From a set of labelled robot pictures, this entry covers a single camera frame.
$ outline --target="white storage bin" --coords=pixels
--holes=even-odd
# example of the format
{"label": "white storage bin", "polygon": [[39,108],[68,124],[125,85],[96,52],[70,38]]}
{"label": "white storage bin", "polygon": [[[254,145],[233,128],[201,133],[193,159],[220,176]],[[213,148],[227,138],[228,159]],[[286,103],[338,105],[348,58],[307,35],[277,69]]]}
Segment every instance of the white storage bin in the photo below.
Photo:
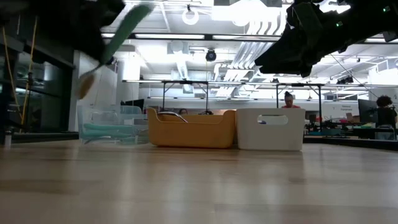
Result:
{"label": "white storage bin", "polygon": [[240,149],[300,151],[305,110],[238,109],[236,121]]}

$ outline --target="dark hair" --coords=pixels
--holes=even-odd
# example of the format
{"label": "dark hair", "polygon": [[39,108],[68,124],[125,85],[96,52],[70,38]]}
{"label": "dark hair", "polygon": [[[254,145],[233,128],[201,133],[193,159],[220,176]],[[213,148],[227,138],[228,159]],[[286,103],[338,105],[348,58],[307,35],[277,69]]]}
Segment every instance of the dark hair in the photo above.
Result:
{"label": "dark hair", "polygon": [[376,103],[378,107],[385,107],[391,105],[392,100],[389,96],[382,95],[377,99]]}
{"label": "dark hair", "polygon": [[182,109],[180,109],[180,111],[178,112],[178,114],[181,114],[183,111],[185,111],[185,112],[188,113],[188,110],[187,110],[187,109],[182,108]]}
{"label": "dark hair", "polygon": [[286,97],[293,97],[293,95],[291,95],[288,91],[285,92],[285,98]]}

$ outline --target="bin handle cutout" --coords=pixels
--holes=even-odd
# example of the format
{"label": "bin handle cutout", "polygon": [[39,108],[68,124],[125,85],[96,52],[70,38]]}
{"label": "bin handle cutout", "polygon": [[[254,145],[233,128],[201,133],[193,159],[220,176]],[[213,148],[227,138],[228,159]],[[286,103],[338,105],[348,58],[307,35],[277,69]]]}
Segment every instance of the bin handle cutout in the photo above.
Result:
{"label": "bin handle cutout", "polygon": [[163,112],[159,112],[158,114],[160,115],[171,115],[171,116],[176,116],[178,118],[180,118],[183,122],[187,123],[188,121],[186,119],[184,119],[181,115],[179,115],[178,113],[174,113],[171,111],[163,111]]}
{"label": "bin handle cutout", "polygon": [[286,115],[261,114],[257,117],[257,122],[268,125],[286,125],[289,119]]}

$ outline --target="person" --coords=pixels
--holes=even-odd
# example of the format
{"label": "person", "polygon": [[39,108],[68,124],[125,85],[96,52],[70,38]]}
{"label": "person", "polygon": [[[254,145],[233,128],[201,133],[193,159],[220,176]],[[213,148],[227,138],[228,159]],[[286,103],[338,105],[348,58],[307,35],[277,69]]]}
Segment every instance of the person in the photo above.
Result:
{"label": "person", "polygon": [[392,105],[392,100],[389,96],[380,96],[377,101],[377,128],[392,129],[393,132],[379,132],[376,133],[378,140],[396,140],[396,123],[397,112]]}
{"label": "person", "polygon": [[285,92],[285,106],[282,108],[301,108],[293,104],[293,95],[291,95],[288,91]]}
{"label": "person", "polygon": [[187,115],[188,114],[188,110],[187,109],[180,109],[180,111],[178,112],[179,115]]}

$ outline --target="yellow storage bin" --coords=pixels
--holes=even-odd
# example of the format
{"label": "yellow storage bin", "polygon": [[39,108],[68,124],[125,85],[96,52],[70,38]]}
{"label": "yellow storage bin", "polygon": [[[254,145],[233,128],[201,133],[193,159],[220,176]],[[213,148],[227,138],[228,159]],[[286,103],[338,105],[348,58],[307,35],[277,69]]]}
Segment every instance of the yellow storage bin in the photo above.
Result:
{"label": "yellow storage bin", "polygon": [[176,116],[148,111],[149,141],[156,146],[202,147],[225,149],[232,146],[236,118],[235,111],[224,115],[186,115],[188,122]]}

